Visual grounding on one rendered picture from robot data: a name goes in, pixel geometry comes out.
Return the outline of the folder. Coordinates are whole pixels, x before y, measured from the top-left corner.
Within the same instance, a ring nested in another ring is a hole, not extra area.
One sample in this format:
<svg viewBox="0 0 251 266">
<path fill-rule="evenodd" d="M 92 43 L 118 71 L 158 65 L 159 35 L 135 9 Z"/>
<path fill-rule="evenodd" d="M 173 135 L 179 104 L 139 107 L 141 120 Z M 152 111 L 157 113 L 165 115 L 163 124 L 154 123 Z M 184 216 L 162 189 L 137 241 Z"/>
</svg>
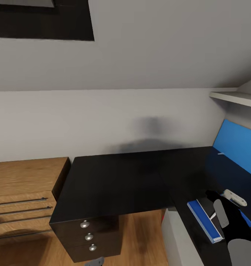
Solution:
<svg viewBox="0 0 251 266">
<path fill-rule="evenodd" d="M 210 241 L 212 243 L 222 241 L 223 240 L 222 237 L 219 235 L 214 225 L 208 219 L 206 212 L 202 209 L 199 202 L 197 200 L 190 201 L 187 203 L 187 205 L 190 208 L 193 215 L 195 216 L 195 218 L 197 219 L 202 229 L 204 230 L 204 232 L 206 233 L 206 235 L 208 236 L 208 238 L 210 239 Z M 251 229 L 251 221 L 242 212 L 241 216 L 245 219 L 247 225 Z"/>
</svg>

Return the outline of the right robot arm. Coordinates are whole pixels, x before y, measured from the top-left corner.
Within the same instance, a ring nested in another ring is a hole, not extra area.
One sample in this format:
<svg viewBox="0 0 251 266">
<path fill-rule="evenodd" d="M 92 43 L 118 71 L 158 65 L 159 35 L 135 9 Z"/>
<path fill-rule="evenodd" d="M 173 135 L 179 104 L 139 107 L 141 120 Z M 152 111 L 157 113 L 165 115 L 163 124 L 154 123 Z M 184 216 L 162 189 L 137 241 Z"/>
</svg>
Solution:
<svg viewBox="0 0 251 266">
<path fill-rule="evenodd" d="M 242 206 L 247 206 L 247 202 L 228 189 L 222 195 L 213 190 L 207 190 L 206 194 L 214 202 L 214 211 L 224 233 L 232 266 L 251 266 L 251 229 L 241 216 L 240 207 L 230 199 Z"/>
</svg>

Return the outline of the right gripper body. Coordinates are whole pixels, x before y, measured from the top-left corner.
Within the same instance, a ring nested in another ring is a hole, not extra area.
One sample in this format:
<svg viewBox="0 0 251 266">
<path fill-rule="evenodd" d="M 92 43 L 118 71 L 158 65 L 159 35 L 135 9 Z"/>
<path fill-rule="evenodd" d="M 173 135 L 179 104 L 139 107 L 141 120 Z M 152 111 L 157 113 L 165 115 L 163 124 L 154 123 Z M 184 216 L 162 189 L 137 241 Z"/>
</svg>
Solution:
<svg viewBox="0 0 251 266">
<path fill-rule="evenodd" d="M 210 201 L 215 202 L 215 200 L 219 199 L 219 198 L 225 198 L 223 196 L 220 196 L 218 193 L 216 193 L 215 191 L 211 190 L 210 193 L 208 194 L 207 198 Z"/>
</svg>

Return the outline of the notebook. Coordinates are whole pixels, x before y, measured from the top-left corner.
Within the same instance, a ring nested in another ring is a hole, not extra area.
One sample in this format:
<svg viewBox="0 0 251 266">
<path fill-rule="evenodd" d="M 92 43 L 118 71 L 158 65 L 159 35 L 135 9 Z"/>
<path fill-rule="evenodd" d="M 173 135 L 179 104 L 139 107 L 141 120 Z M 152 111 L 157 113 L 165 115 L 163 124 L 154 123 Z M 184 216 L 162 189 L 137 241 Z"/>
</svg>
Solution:
<svg viewBox="0 0 251 266">
<path fill-rule="evenodd" d="M 197 199 L 197 201 L 199 202 L 200 206 L 206 212 L 206 215 L 210 219 L 210 217 L 215 213 L 214 207 L 213 207 L 214 202 L 210 201 L 208 198 L 199 198 Z M 222 237 L 222 239 L 225 239 L 224 233 L 219 224 L 217 215 L 215 215 L 212 219 L 210 219 L 210 221 L 214 225 L 214 227 L 216 228 L 217 232 Z"/>
</svg>

